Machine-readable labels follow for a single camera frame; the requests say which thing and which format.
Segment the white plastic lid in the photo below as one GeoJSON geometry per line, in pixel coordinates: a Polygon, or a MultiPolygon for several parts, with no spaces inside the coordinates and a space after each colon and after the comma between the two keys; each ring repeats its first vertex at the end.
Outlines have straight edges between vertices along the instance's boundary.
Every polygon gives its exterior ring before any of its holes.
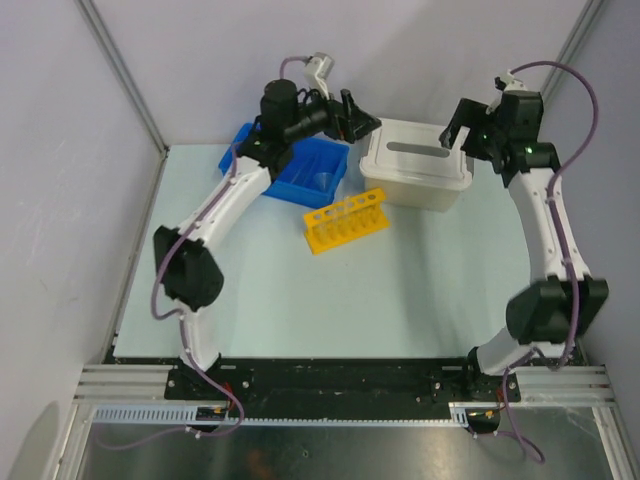
{"type": "Polygon", "coordinates": [[[441,145],[439,125],[382,119],[369,136],[360,170],[369,180],[461,192],[473,180],[473,166],[462,151],[468,130],[460,130],[450,147],[441,145]]]}

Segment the clear glass funnel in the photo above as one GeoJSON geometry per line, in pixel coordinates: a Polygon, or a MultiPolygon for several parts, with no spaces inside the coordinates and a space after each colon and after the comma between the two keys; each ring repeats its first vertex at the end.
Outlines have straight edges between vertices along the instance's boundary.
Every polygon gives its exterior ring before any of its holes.
{"type": "Polygon", "coordinates": [[[320,192],[329,194],[334,191],[334,175],[330,172],[319,172],[314,176],[314,184],[320,192]]]}

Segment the clear glass test tube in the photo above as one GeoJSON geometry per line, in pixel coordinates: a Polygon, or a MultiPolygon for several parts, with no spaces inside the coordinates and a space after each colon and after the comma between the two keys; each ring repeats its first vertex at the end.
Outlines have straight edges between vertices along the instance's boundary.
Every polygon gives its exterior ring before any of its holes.
{"type": "Polygon", "coordinates": [[[350,196],[345,196],[342,199],[341,205],[336,209],[336,212],[339,216],[336,219],[337,228],[340,235],[344,238],[350,237],[353,234],[352,228],[352,198],[350,196]]]}

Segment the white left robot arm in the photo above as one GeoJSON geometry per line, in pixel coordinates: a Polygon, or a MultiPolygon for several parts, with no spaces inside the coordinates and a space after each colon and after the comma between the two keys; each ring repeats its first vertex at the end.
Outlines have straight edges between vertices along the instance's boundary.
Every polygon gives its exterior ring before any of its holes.
{"type": "Polygon", "coordinates": [[[220,374],[210,367],[220,353],[206,331],[203,312],[219,297],[224,275],[215,251],[246,209],[279,178],[294,157],[296,143],[319,133],[354,144],[382,125],[380,118],[355,102],[350,90],[338,96],[320,86],[300,89],[288,79],[269,82],[260,110],[247,135],[231,144],[232,160],[222,181],[203,203],[178,226],[158,227],[153,234],[156,278],[152,292],[175,306],[152,316],[177,316],[183,360],[192,369],[186,387],[197,398],[214,397],[220,374]]]}

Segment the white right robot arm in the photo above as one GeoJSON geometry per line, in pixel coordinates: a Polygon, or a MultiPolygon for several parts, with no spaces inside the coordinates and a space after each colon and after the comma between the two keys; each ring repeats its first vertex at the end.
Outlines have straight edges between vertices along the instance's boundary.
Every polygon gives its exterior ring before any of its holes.
{"type": "Polygon", "coordinates": [[[529,286],[509,300],[505,327],[471,351],[476,367],[461,376],[473,401],[496,391],[495,375],[534,355],[563,367],[609,295],[573,238],[556,148],[538,139],[543,113],[537,92],[505,91],[493,106],[463,98],[439,137],[443,148],[460,146],[492,165],[516,206],[529,255],[529,286]]]}

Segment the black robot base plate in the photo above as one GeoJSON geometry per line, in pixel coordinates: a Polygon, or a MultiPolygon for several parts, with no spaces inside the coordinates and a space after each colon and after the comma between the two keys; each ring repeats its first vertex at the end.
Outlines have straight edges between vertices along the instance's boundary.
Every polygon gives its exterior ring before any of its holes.
{"type": "Polygon", "coordinates": [[[520,401],[516,376],[480,373],[463,357],[274,359],[221,357],[207,375],[247,410],[263,413],[373,412],[455,402],[520,401]]]}

